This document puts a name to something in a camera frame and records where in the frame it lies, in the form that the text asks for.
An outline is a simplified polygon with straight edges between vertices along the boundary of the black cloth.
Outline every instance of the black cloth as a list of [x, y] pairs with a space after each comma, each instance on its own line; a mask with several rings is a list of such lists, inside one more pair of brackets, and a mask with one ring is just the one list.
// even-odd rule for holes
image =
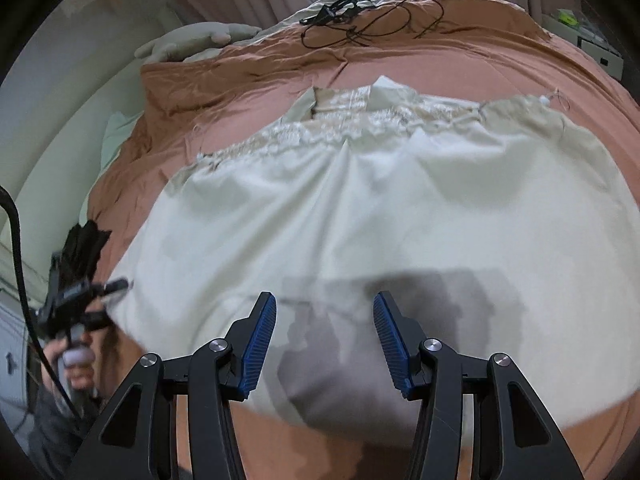
[[93, 221], [71, 228], [64, 248], [60, 268], [60, 288], [73, 285], [83, 278], [91, 281], [100, 259], [100, 251], [109, 240], [111, 231], [100, 231]]

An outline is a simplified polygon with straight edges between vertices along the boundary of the cream fabric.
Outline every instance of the cream fabric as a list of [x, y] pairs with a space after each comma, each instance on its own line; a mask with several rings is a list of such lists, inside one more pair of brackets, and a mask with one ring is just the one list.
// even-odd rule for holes
[[535, 96], [475, 104], [381, 78], [310, 89], [179, 171], [113, 271], [110, 309], [163, 358], [225, 335], [262, 290], [278, 319], [254, 410], [408, 445], [371, 301], [428, 336], [509, 353], [561, 427], [639, 385], [640, 216], [609, 153]]

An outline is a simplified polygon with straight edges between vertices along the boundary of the blue gripper pad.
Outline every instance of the blue gripper pad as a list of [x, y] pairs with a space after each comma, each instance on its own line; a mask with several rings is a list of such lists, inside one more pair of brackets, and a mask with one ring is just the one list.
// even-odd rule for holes
[[270, 294], [260, 316], [255, 323], [254, 332], [242, 354], [242, 377], [238, 392], [246, 399], [258, 385], [258, 378], [267, 355], [271, 334], [276, 326], [276, 299]]
[[407, 398], [414, 387], [409, 368], [409, 352], [402, 342], [398, 327], [382, 294], [377, 294], [373, 300], [373, 323], [376, 325], [394, 386], [402, 392], [404, 398]]

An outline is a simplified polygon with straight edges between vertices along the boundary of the tangled wire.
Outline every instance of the tangled wire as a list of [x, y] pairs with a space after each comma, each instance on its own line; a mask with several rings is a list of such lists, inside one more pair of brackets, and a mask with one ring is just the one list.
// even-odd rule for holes
[[[395, 34], [396, 32], [400, 32], [404, 28], [407, 28], [412, 20], [412, 12], [405, 3], [409, 0], [401, 0], [395, 4], [393, 4], [388, 10], [375, 17], [369, 23], [364, 25], [361, 28], [358, 28], [357, 25], [351, 25], [353, 19], [360, 14], [363, 10], [369, 9], [377, 9], [377, 6], [370, 0], [337, 0], [332, 3], [330, 6], [322, 6], [322, 9], [318, 12], [316, 16], [311, 18], [307, 18], [306, 20], [300, 20], [301, 25], [306, 25], [305, 30], [300, 34], [300, 39], [302, 40], [302, 45], [305, 47], [316, 50], [318, 48], [325, 48], [328, 46], [334, 46], [343, 42], [354, 43], [359, 46], [369, 46], [367, 41], [372, 41], [375, 38], [382, 38], [383, 36], [390, 36], [391, 34]], [[423, 28], [416, 35], [417, 38], [423, 37], [425, 33], [429, 30], [433, 30], [437, 25], [441, 22], [444, 17], [444, 7], [438, 0], [431, 0], [435, 2], [440, 7], [440, 15], [433, 20], [427, 27]], [[369, 6], [360, 7], [358, 3], [360, 2], [369, 2]], [[368, 33], [369, 30], [376, 22], [388, 16], [390, 13], [394, 12], [396, 9], [403, 9], [406, 12], [406, 21], [401, 25], [401, 27], [396, 28], [395, 30], [390, 30], [388, 32], [384, 32], [382, 34], [371, 34]], [[347, 24], [347, 27], [341, 27], [340, 25]], [[331, 30], [339, 30], [344, 33], [344, 37], [339, 40], [332, 41], [331, 43], [326, 43], [322, 45], [309, 45], [306, 41], [306, 34], [309, 30], [314, 27], [326, 27]]]

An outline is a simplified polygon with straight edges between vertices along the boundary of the black cable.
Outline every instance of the black cable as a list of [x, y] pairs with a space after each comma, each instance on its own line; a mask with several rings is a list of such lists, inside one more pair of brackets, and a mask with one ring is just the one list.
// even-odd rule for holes
[[27, 410], [24, 410], [24, 413], [22, 414], [22, 418], [20, 422], [18, 422], [18, 424], [16, 424], [13, 428], [11, 428], [11, 434], [13, 436], [15, 436], [15, 434], [18, 433], [18, 431], [20, 431], [20, 428], [24, 426], [24, 423], [27, 421], [28, 415], [29, 415], [29, 412]]
[[[408, 2], [409, 0], [401, 0], [399, 2], [396, 2], [395, 4], [393, 4], [392, 7], [390, 7], [389, 9], [387, 9], [385, 12], [383, 12], [382, 14], [380, 14], [379, 16], [375, 17], [373, 20], [371, 20], [369, 23], [367, 23], [367, 25], [365, 25], [364, 27], [358, 29], [358, 27], [356, 25], [351, 25], [348, 28], [343, 28], [343, 27], [339, 27], [337, 26], [334, 22], [332, 23], [317, 23], [317, 22], [311, 22], [309, 23], [309, 25], [307, 25], [305, 27], [305, 30], [302, 31], [302, 33], [300, 34], [300, 39], [302, 40], [302, 45], [310, 50], [316, 50], [318, 48], [326, 48], [329, 46], [334, 46], [340, 43], [343, 43], [345, 41], [350, 41], [351, 43], [355, 43], [359, 46], [369, 46], [366, 43], [364, 43], [365, 41], [370, 41], [373, 38], [382, 38], [383, 36], [390, 36], [391, 34], [395, 34], [396, 32], [400, 32], [401, 30], [403, 30], [404, 28], [406, 28], [412, 20], [412, 12], [411, 9], [407, 8], [404, 6], [404, 4], [406, 2]], [[425, 27], [420, 33], [418, 33], [415, 36], [415, 39], [419, 39], [421, 37], [423, 37], [423, 35], [425, 33], [427, 33], [429, 30], [434, 29], [435, 27], [437, 27], [437, 25], [441, 22], [441, 20], [444, 17], [444, 7], [442, 6], [442, 4], [438, 1], [438, 0], [431, 0], [432, 2], [436, 3], [439, 7], [440, 7], [440, 15], [435, 18], [433, 20], [433, 22], [431, 22], [427, 27]], [[363, 8], [361, 10], [367, 10], [367, 9], [377, 9], [378, 7], [376, 7], [375, 5], [371, 6], [371, 7], [366, 7]], [[381, 20], [382, 18], [384, 18], [385, 16], [389, 15], [391, 12], [393, 12], [396, 9], [404, 9], [407, 14], [407, 20], [398, 28], [396, 28], [395, 30], [389, 31], [389, 32], [384, 32], [382, 34], [367, 34], [366, 30], [373, 26], [378, 20]], [[331, 30], [340, 30], [342, 32], [344, 32], [344, 38], [340, 38], [337, 41], [332, 41], [331, 43], [326, 43], [323, 45], [318, 45], [318, 46], [313, 46], [313, 45], [309, 45], [306, 42], [306, 34], [308, 33], [308, 31], [313, 28], [313, 27], [326, 27], [329, 28]]]
[[20, 250], [20, 217], [18, 216], [18, 208], [15, 206], [14, 200], [11, 198], [11, 195], [7, 192], [7, 190], [0, 186], [0, 206], [6, 212], [9, 217], [9, 228], [11, 230], [11, 245], [13, 248], [13, 256], [14, 256], [14, 272], [15, 272], [15, 281], [18, 286], [18, 297], [20, 298], [20, 307], [22, 308], [22, 315], [24, 316], [24, 322], [27, 327], [27, 332], [29, 332], [29, 338], [31, 339], [31, 343], [40, 359], [40, 362], [44, 365], [45, 370], [51, 377], [51, 380], [56, 385], [56, 388], [62, 395], [62, 398], [66, 402], [66, 405], [71, 410], [72, 415], [78, 421], [81, 420], [80, 414], [76, 407], [69, 399], [69, 396], [66, 394], [65, 389], [60, 382], [60, 378], [53, 371], [51, 367], [51, 363], [47, 359], [46, 355], [44, 355], [44, 351], [42, 350], [42, 346], [40, 345], [40, 340], [38, 339], [38, 335], [36, 334], [36, 329], [33, 326], [33, 317], [29, 310], [29, 302], [27, 300], [27, 289], [24, 285], [24, 274], [22, 272], [22, 253]]

